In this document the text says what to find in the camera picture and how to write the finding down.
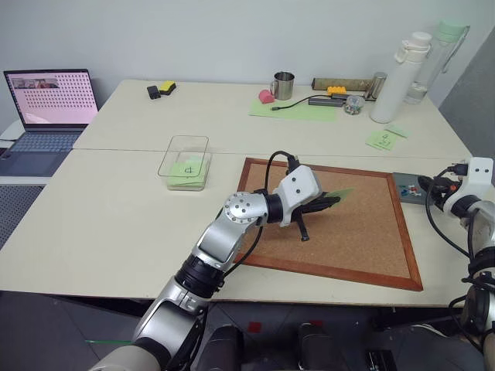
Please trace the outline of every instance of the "laptop keyboard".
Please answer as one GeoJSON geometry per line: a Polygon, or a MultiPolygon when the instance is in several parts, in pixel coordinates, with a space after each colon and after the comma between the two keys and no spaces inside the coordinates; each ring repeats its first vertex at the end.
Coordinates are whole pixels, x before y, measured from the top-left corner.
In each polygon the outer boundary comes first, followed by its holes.
{"type": "Polygon", "coordinates": [[[69,152],[80,133],[25,133],[11,148],[12,152],[69,152]]]}

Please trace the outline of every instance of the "laptop screen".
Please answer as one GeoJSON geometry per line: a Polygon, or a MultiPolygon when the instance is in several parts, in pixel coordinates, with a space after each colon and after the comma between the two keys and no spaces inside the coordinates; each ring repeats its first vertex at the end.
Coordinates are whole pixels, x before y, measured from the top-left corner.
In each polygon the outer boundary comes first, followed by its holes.
{"type": "Polygon", "coordinates": [[[5,71],[27,128],[84,128],[98,112],[87,70],[5,71]]]}

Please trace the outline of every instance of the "yellow object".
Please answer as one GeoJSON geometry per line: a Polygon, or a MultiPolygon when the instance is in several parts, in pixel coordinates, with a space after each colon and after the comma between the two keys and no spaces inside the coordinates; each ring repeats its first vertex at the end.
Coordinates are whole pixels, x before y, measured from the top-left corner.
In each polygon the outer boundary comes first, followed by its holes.
{"type": "Polygon", "coordinates": [[[167,91],[170,87],[176,83],[175,81],[165,81],[162,85],[160,85],[160,90],[167,91]]]}
{"type": "Polygon", "coordinates": [[[328,95],[335,94],[347,94],[346,87],[327,87],[326,92],[328,95]]]}

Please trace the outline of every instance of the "robotic arm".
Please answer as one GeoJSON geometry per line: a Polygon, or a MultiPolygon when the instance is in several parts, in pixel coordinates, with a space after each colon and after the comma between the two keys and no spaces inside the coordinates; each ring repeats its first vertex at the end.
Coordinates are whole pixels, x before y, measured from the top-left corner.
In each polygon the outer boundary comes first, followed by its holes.
{"type": "Polygon", "coordinates": [[[469,258],[469,276],[463,282],[471,283],[467,295],[451,302],[465,301],[458,326],[471,343],[485,357],[486,369],[495,370],[495,204],[482,200],[491,184],[493,160],[471,158],[466,164],[455,164],[434,179],[421,176],[419,184],[427,190],[426,209],[433,228],[442,238],[469,258]],[[453,172],[462,180],[454,182],[442,178],[453,172]],[[467,230],[468,251],[464,251],[439,231],[429,213],[429,200],[445,214],[459,218],[467,230]],[[481,336],[476,344],[469,336],[481,336]]]}
{"type": "MultiPolygon", "coordinates": [[[[267,223],[287,226],[296,221],[308,240],[302,214],[320,211],[340,201],[324,197],[316,175],[285,152],[288,174],[274,193],[236,192],[206,228],[180,270],[163,288],[135,330],[133,344],[114,350],[91,370],[160,370],[190,366],[206,322],[208,301],[224,284],[226,272],[247,231],[267,223]]],[[[265,187],[268,182],[268,170],[265,187]]]]}

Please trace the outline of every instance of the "small jar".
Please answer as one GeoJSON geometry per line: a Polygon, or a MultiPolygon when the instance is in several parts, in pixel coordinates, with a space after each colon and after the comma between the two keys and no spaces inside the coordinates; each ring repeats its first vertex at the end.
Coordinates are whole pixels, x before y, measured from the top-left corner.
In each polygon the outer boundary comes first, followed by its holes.
{"type": "Polygon", "coordinates": [[[359,95],[350,95],[347,97],[343,110],[348,114],[359,114],[364,106],[364,98],[359,95]]]}

